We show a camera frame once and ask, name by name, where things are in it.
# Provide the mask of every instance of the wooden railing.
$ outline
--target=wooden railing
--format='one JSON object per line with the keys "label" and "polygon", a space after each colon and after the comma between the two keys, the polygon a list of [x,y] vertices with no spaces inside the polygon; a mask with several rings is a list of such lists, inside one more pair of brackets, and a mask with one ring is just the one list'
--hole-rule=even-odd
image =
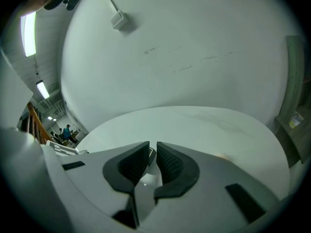
{"label": "wooden railing", "polygon": [[48,140],[52,141],[47,131],[43,127],[33,105],[29,102],[27,104],[29,116],[27,119],[27,132],[38,139],[40,144],[46,144]]}

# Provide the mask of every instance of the ceiling fixture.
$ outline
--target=ceiling fixture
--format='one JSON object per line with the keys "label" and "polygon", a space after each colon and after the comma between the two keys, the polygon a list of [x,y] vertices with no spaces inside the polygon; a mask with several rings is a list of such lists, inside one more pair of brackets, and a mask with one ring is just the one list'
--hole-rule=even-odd
{"label": "ceiling fixture", "polygon": [[35,85],[38,87],[38,89],[41,92],[41,94],[44,97],[44,99],[47,99],[47,98],[50,97],[48,91],[46,90],[46,88],[44,86],[43,80],[40,80]]}
{"label": "ceiling fixture", "polygon": [[34,55],[35,50],[35,14],[33,12],[20,18],[21,39],[26,57]]}

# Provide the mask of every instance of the ceiling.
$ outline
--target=ceiling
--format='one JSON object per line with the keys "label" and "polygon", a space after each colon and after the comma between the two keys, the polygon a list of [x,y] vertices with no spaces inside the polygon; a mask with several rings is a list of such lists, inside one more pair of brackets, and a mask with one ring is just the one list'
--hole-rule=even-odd
{"label": "ceiling", "polygon": [[[35,19],[36,54],[33,56],[25,57],[19,18],[12,22],[1,42],[13,68],[34,93],[31,102],[42,113],[43,122],[47,116],[58,118],[66,114],[57,78],[58,48],[66,16],[68,16],[68,11],[64,4],[51,11],[41,9],[37,12]],[[46,100],[35,85],[41,79],[50,95]]]}

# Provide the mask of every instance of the wall scratch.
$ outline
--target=wall scratch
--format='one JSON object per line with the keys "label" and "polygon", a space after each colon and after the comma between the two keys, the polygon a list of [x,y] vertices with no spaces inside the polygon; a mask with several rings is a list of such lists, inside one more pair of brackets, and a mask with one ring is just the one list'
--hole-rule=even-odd
{"label": "wall scratch", "polygon": [[180,47],[178,47],[178,48],[176,48],[176,49],[169,50],[169,51],[167,51],[167,52],[175,51],[175,50],[180,49],[180,48],[182,48],[182,47],[183,47],[183,46],[180,46]]}
{"label": "wall scratch", "polygon": [[154,47],[154,48],[151,48],[151,49],[149,49],[149,50],[146,50],[145,52],[144,52],[144,54],[143,54],[143,56],[144,55],[146,55],[146,54],[149,54],[150,52],[152,52],[152,51],[154,51],[154,50],[156,50],[158,47],[160,47],[161,45],[159,45],[159,46],[156,46],[156,47]]}
{"label": "wall scratch", "polygon": [[227,53],[227,55],[232,54],[232,53],[236,53],[236,52],[245,52],[245,51],[233,51],[233,52]]}
{"label": "wall scratch", "polygon": [[214,58],[218,58],[218,56],[206,57],[206,58],[200,59],[200,63],[201,63],[203,60],[214,59]]}
{"label": "wall scratch", "polygon": [[188,67],[183,67],[182,69],[180,69],[179,71],[177,72],[181,72],[181,71],[184,71],[184,70],[187,70],[187,69],[190,69],[190,68],[193,68],[194,66],[192,66],[191,64],[188,66]]}

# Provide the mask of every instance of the black pad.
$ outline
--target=black pad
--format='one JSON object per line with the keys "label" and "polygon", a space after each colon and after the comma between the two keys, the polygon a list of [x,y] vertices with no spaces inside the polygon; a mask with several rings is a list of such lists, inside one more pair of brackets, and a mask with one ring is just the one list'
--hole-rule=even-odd
{"label": "black pad", "polygon": [[156,163],[161,171],[163,186],[155,190],[155,200],[180,197],[199,179],[197,163],[162,142],[157,143]]}
{"label": "black pad", "polygon": [[113,189],[132,194],[149,162],[149,142],[122,153],[107,161],[103,174]]}

